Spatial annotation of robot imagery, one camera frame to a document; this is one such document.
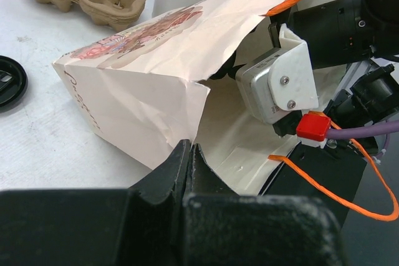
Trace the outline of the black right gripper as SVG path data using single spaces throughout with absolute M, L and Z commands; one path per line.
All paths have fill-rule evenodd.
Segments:
M 282 47 L 281 23 L 272 22 L 268 27 L 273 48 L 252 62 L 235 66 L 236 53 L 213 74 L 211 80 L 228 76 L 235 80 L 248 112 L 257 120 L 272 125 L 274 132 L 284 137 L 294 135 L 302 117 L 302 100 L 290 94 L 301 75 L 277 74 L 277 68 L 284 70 L 293 65 L 290 57 L 298 46 Z

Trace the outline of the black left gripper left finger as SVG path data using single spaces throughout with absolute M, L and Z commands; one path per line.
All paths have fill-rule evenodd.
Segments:
M 191 141 L 181 140 L 167 159 L 139 182 L 129 187 L 129 191 L 151 205 L 160 205 L 172 198 L 181 202 L 183 197 Z

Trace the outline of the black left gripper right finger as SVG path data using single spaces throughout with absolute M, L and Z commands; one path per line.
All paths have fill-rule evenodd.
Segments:
M 208 165 L 201 145 L 198 143 L 191 149 L 190 193 L 238 196 Z

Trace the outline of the beige paper takeout bag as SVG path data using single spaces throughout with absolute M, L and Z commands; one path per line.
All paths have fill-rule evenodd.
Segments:
M 155 169 L 181 140 L 199 143 L 236 193 L 255 195 L 286 162 L 339 204 L 380 221 L 318 183 L 288 158 L 295 137 L 280 138 L 244 108 L 239 90 L 210 78 L 277 4 L 297 0 L 201 0 L 63 55 L 53 66 L 94 133 Z

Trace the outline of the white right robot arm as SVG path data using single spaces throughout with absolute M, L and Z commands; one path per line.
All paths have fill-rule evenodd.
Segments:
M 307 42 L 312 68 L 324 69 L 381 58 L 398 62 L 398 0 L 334 0 L 302 11 L 287 9 L 271 17 L 269 33 L 277 45 L 282 24 Z M 339 92 L 327 114 L 344 129 L 377 123 L 398 112 L 393 67 L 361 76 L 351 94 Z

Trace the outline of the black plastic cup lid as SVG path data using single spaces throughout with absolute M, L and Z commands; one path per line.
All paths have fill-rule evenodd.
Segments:
M 1 113 L 16 107 L 28 88 L 28 76 L 16 60 L 1 56 Z

